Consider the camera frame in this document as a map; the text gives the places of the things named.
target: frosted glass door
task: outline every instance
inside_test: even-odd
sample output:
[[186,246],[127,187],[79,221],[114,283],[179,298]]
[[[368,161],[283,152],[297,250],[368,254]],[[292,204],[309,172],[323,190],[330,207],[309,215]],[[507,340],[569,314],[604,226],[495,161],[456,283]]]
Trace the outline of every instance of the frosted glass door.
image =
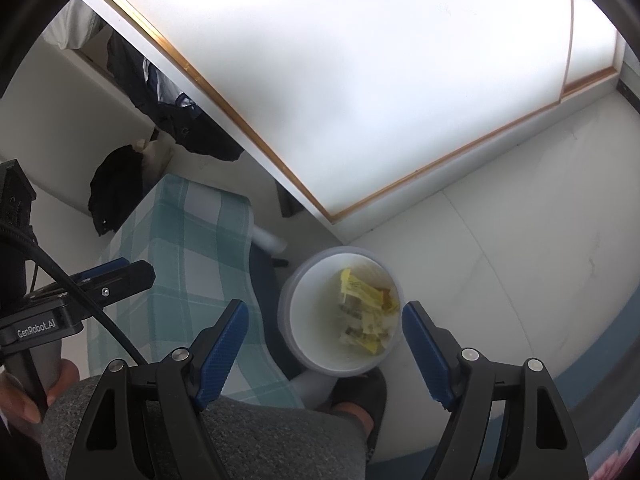
[[570,0],[128,0],[331,220],[557,103]]

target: human hand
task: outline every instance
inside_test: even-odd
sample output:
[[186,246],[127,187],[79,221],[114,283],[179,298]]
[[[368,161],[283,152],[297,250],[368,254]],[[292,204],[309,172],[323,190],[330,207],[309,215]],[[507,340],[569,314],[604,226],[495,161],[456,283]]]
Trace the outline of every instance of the human hand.
[[[60,378],[47,392],[47,404],[52,405],[55,400],[70,386],[80,380],[78,367],[67,359],[60,362]],[[40,422],[40,412],[35,402],[17,388],[4,372],[0,374],[0,410],[16,428],[24,427],[22,421],[32,424]]]

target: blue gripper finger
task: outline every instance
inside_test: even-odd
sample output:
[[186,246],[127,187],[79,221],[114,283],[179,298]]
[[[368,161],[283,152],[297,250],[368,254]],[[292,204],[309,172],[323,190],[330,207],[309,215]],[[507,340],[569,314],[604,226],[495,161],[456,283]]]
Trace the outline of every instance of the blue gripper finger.
[[448,410],[456,400],[449,365],[411,303],[402,310],[402,331],[431,398]]
[[194,402],[201,410],[220,396],[248,330],[249,309],[239,301],[200,369],[200,389]]
[[78,274],[78,281],[81,280],[89,280],[92,278],[96,278],[97,276],[101,276],[102,274],[106,274],[107,272],[111,272],[112,270],[122,269],[129,265],[129,261],[126,258],[118,258],[117,260],[113,260],[111,262],[107,262],[105,264],[101,264],[100,266],[94,267],[93,269],[85,270]]

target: black shoe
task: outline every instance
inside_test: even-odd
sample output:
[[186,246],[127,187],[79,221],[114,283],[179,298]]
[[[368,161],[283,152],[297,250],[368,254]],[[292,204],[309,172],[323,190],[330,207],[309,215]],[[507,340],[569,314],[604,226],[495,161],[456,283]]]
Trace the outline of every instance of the black shoe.
[[373,419],[373,430],[367,439],[367,462],[371,460],[378,443],[380,425],[385,415],[386,381],[380,368],[355,377],[338,379],[331,396],[331,406],[341,402],[352,402],[369,413]]

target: trash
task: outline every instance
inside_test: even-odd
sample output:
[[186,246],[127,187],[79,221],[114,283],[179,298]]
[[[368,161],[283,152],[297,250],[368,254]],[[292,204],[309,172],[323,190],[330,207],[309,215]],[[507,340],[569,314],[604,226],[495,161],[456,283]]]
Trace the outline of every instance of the trash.
[[340,273],[338,312],[344,321],[340,342],[378,355],[388,346],[398,323],[400,305],[388,288],[375,288],[351,269]]

